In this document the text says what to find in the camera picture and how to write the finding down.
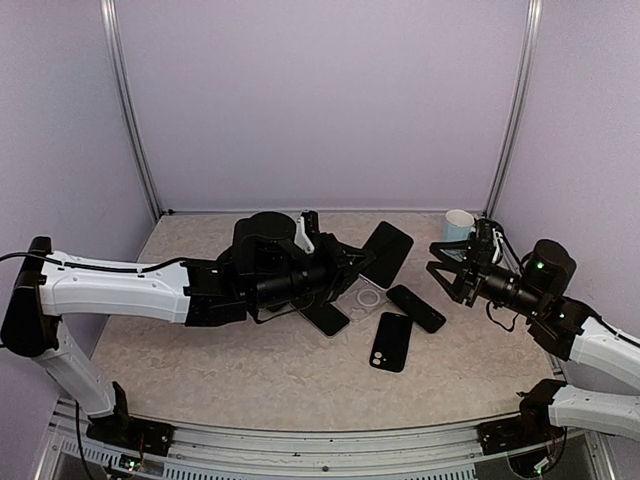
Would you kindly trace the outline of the black phone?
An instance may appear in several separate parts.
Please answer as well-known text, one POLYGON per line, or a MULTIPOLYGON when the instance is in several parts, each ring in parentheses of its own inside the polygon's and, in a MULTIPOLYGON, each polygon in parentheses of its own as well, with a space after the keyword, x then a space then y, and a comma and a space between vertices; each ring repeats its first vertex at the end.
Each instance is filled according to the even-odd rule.
POLYGON ((413 245, 411 236, 389 222, 380 222, 363 246, 375 259, 361 276, 382 289, 390 288, 413 245))

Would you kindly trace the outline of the clear phone case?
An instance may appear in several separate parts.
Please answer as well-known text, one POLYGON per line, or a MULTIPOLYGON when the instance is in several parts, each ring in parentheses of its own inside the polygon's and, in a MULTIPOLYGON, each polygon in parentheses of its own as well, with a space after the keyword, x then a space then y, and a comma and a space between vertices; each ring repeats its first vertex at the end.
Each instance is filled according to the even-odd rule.
POLYGON ((387 303, 384 290, 361 283, 351 286, 334 302, 334 306, 350 321, 358 323, 381 311, 387 303))

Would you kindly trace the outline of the black case of phone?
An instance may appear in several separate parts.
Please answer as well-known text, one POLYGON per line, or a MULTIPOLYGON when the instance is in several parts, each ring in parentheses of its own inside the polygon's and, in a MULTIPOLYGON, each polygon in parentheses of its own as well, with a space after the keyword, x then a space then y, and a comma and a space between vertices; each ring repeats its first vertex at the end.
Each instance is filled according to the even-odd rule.
POLYGON ((387 298, 406 316, 429 334, 435 334, 446 323, 446 317, 427 304, 405 285, 386 291, 387 298))
POLYGON ((380 316, 369 365, 392 373, 404 370, 413 322, 405 315, 384 312, 380 316))

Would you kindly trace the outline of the phone from clear case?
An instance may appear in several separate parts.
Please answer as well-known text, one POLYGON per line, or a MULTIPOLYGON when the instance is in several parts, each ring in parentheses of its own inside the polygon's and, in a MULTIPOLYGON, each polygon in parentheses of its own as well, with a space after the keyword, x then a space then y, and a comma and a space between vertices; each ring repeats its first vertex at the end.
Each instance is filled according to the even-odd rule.
POLYGON ((350 323, 350 319, 331 304, 306 308, 299 313, 327 338, 336 336, 350 323))

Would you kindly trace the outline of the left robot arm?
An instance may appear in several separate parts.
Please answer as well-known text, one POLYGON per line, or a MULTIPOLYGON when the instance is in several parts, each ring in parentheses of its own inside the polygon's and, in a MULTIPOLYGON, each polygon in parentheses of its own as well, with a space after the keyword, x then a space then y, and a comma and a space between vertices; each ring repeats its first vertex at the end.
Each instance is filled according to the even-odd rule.
POLYGON ((216 259, 178 257, 158 264, 83 260, 52 248, 44 236, 22 252, 1 325, 2 345, 39 362, 78 403, 93 426, 121 445, 140 434, 124 390, 106 383, 71 340, 68 314, 152 318, 188 327, 218 327, 291 304, 335 301, 375 254, 320 230, 318 216, 260 212, 235 223, 216 259))

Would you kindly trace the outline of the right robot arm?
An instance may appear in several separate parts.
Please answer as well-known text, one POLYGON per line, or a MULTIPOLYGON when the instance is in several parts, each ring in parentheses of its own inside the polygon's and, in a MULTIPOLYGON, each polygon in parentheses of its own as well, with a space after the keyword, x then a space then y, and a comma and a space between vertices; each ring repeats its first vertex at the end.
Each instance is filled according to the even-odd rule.
MULTIPOLYGON (((487 240, 434 242, 426 269, 459 304, 505 308, 525 318, 534 341, 553 357, 586 365, 639 387, 639 341, 607 324, 586 303, 565 296, 576 263, 559 243, 542 239, 521 272, 499 266, 487 240)), ((639 397, 593 392, 546 379, 522 394, 511 433, 523 444, 575 427, 639 438, 639 397)))

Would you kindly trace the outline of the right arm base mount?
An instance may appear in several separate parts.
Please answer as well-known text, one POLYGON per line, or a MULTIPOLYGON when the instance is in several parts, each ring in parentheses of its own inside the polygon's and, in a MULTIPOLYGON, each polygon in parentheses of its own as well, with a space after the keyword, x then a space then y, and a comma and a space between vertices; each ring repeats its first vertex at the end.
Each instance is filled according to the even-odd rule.
POLYGON ((564 435, 562 427, 526 427, 520 416, 483 422, 476 430, 484 456, 542 444, 564 435))

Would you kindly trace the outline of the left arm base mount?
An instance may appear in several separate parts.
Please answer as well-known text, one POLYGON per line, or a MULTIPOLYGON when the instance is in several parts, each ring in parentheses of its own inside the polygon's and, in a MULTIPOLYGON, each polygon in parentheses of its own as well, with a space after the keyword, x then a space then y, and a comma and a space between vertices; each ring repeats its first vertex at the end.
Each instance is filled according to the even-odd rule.
POLYGON ((175 427, 171 424, 136 417, 109 416, 91 419, 86 435, 92 440, 137 451, 167 457, 175 427))

